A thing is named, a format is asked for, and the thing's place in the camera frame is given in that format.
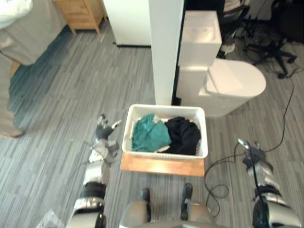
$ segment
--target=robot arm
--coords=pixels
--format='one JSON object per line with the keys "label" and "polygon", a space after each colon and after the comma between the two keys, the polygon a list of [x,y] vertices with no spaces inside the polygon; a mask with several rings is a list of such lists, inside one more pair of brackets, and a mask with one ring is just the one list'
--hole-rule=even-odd
{"label": "robot arm", "polygon": [[258,143],[256,147],[253,147],[241,139],[238,139],[238,142],[246,149],[247,156],[243,160],[243,163],[246,165],[247,173],[252,180],[254,179],[252,164],[254,164],[256,171],[258,189],[255,189],[253,227],[301,228],[302,225],[299,217],[282,197],[280,186],[273,174],[274,168],[266,160],[266,153],[259,148]]}
{"label": "robot arm", "polygon": [[91,146],[89,164],[86,166],[85,179],[80,198],[74,205],[67,228],[105,228],[106,217],[105,190],[110,179],[110,165],[117,155],[117,141],[108,140],[109,135],[121,123],[117,121],[108,126],[105,115],[97,121],[96,138]]}

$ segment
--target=white plastic basket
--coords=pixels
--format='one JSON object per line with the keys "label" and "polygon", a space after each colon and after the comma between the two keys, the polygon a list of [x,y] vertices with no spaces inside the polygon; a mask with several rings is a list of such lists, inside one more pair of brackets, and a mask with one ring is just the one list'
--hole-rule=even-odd
{"label": "white plastic basket", "polygon": [[[132,151],[132,136],[135,123],[143,116],[148,114],[158,115],[163,122],[177,116],[185,117],[194,122],[200,130],[201,140],[196,148],[196,156],[171,154],[171,153],[153,153]],[[140,156],[157,158],[175,158],[175,159],[197,159],[205,158],[208,155],[207,131],[205,122],[205,113],[199,107],[165,106],[165,105],[147,105],[133,104],[129,108],[128,117],[123,134],[122,150],[125,153],[132,153]]]}

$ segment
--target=toilet lid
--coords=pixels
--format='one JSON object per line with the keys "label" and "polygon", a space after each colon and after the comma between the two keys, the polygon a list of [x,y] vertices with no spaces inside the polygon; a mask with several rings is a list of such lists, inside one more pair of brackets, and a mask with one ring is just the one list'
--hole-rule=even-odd
{"label": "toilet lid", "polygon": [[253,97],[266,87],[262,72],[244,61],[216,58],[209,68],[209,77],[206,90],[219,95]]}

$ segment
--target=white toilet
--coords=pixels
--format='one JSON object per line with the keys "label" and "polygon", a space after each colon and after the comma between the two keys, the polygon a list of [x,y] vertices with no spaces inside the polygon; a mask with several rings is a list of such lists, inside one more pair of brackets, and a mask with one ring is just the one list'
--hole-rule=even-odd
{"label": "white toilet", "polygon": [[202,107],[206,116],[219,117],[261,94],[265,87],[264,75],[255,66],[216,58],[210,67],[180,67],[176,95],[182,106]]}
{"label": "white toilet", "polygon": [[215,11],[186,11],[176,96],[182,106],[202,107],[209,117],[230,113],[266,87],[255,66],[215,58],[221,43]]}

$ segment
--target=cabinet leg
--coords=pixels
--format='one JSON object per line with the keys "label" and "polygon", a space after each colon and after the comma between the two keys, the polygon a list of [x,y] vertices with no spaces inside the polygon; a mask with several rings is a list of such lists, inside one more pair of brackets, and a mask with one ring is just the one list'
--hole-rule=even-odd
{"label": "cabinet leg", "polygon": [[96,30],[96,32],[97,32],[98,35],[101,34],[101,30],[100,30],[100,28],[99,28],[98,25],[95,25],[95,30]]}
{"label": "cabinet leg", "polygon": [[76,31],[75,31],[75,29],[73,29],[71,26],[69,26],[70,27],[70,29],[71,29],[71,31],[72,31],[72,33],[73,33],[73,35],[76,35]]}

